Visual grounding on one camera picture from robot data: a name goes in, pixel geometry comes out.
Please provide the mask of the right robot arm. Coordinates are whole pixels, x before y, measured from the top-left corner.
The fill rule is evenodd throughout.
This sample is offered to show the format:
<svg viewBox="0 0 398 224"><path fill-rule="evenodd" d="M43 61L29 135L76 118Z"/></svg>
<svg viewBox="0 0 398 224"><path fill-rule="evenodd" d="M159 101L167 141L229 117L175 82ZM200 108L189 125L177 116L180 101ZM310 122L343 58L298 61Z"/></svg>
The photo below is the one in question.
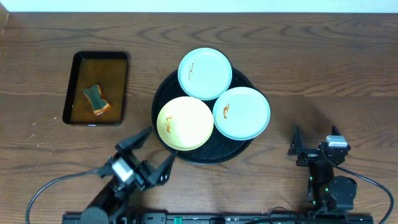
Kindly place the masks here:
<svg viewBox="0 0 398 224"><path fill-rule="evenodd" d="M309 169L308 200L313 203L313 209L308 212L308 216L343 215L354 208L356 181L334 174L334 166L345 161L350 149L335 126L316 149L304 147L301 132L299 128L295 129L287 154L297 157L297 166Z"/></svg>

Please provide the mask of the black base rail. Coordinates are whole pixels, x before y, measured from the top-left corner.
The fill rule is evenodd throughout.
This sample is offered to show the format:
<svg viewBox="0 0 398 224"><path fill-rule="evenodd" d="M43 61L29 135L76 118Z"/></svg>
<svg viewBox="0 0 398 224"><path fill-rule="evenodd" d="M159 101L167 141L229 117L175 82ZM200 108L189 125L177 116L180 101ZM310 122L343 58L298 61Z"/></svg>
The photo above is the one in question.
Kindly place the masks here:
<svg viewBox="0 0 398 224"><path fill-rule="evenodd" d="M187 214L166 214L166 213L133 213L132 215L123 215L117 220L107 220L104 216L80 214L64 214L62 224L79 224L79 223L132 223L132 224L189 224L189 223L224 223L239 224L249 223L259 220L261 223L306 223L304 215L273 213L271 215L187 215Z"/></svg>

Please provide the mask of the light blue plate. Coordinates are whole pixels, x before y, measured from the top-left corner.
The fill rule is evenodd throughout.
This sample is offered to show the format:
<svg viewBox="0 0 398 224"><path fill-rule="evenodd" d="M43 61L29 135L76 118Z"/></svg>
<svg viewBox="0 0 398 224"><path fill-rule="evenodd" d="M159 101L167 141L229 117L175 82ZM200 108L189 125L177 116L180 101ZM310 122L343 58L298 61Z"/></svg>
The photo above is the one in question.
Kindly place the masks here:
<svg viewBox="0 0 398 224"><path fill-rule="evenodd" d="M230 86L233 71L227 57L211 48L192 50L178 66L178 82L189 96L214 100Z"/></svg>
<svg viewBox="0 0 398 224"><path fill-rule="evenodd" d="M227 90L216 100L213 118L221 134L245 141L257 137L267 128L271 107L260 91L239 86Z"/></svg>

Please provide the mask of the light blue plate right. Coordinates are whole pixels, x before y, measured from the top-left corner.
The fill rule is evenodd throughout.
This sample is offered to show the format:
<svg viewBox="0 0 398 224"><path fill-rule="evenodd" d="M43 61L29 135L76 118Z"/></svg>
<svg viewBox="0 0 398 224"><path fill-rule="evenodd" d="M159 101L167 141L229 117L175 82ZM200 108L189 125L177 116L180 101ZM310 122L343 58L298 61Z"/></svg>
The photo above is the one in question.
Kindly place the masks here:
<svg viewBox="0 0 398 224"><path fill-rule="evenodd" d="M216 100L213 118L221 134L245 141L257 137L267 128L271 107L260 91L239 86L227 90Z"/></svg>

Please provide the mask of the black rectangular water tray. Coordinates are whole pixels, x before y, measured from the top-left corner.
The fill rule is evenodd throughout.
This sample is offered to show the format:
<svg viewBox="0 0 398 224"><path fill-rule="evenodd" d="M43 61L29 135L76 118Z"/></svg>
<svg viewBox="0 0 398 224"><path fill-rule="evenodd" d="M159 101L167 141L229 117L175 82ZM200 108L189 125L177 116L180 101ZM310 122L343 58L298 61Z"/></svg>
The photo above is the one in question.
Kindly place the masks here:
<svg viewBox="0 0 398 224"><path fill-rule="evenodd" d="M73 56L62 120L81 126L119 126L123 121L129 56L125 52L80 51ZM98 84L111 108L96 116L83 90Z"/></svg>

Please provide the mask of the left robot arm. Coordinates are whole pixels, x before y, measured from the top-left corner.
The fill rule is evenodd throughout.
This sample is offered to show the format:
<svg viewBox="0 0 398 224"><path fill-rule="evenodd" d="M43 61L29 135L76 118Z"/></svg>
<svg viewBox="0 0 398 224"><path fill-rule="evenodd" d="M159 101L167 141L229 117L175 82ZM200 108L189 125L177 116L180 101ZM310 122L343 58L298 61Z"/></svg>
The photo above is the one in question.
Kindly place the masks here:
<svg viewBox="0 0 398 224"><path fill-rule="evenodd" d="M111 180L91 201L80 216L80 223L112 223L129 206L130 195L164 185L171 173L175 156L170 155L158 168L140 161L133 150L140 149L154 128L149 126L140 133L124 139L115 146L117 153L99 170L100 177L110 175Z"/></svg>

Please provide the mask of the yellow plate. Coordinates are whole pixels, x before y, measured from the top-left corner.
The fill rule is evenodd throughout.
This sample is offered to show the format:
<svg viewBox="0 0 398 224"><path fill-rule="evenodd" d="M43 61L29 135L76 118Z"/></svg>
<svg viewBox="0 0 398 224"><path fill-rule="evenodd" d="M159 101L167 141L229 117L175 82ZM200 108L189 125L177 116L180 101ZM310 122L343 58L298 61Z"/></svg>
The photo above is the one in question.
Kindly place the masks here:
<svg viewBox="0 0 398 224"><path fill-rule="evenodd" d="M160 139L179 151L191 151L204 145L213 132L213 126L209 107L190 96L170 100L156 117Z"/></svg>

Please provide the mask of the orange green scrub sponge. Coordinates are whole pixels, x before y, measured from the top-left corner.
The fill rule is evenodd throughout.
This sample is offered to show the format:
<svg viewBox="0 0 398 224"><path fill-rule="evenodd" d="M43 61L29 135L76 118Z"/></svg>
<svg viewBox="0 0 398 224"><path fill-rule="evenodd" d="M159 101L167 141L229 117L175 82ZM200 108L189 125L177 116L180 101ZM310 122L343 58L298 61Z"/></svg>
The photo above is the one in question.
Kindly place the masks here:
<svg viewBox="0 0 398 224"><path fill-rule="evenodd" d="M83 90L96 116L111 108L111 104L103 98L102 89L98 84Z"/></svg>

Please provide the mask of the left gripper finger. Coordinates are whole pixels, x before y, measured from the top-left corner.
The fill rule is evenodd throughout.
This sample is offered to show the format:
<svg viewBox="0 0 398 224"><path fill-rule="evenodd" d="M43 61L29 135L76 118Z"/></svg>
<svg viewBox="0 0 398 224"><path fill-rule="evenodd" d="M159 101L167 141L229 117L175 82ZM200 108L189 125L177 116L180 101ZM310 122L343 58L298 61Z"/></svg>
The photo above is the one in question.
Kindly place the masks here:
<svg viewBox="0 0 398 224"><path fill-rule="evenodd" d="M149 126L140 133L118 142L117 145L115 146L116 150L118 152L123 152L123 151L133 151L135 149L140 149L147 141L147 138L151 135L153 130L154 127Z"/></svg>
<svg viewBox="0 0 398 224"><path fill-rule="evenodd" d="M149 176L149 182L151 185L164 185L168 181L174 160L175 156L171 154L157 169L152 171Z"/></svg>

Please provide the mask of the light blue plate top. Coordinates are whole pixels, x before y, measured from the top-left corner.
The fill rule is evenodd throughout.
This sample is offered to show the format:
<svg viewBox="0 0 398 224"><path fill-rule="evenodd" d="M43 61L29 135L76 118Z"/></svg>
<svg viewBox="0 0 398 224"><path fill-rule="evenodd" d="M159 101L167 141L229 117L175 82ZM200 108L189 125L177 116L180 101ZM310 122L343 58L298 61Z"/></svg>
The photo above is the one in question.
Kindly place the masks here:
<svg viewBox="0 0 398 224"><path fill-rule="evenodd" d="M189 96L214 100L230 86L233 71L227 57L211 48L192 50L178 66L178 82Z"/></svg>

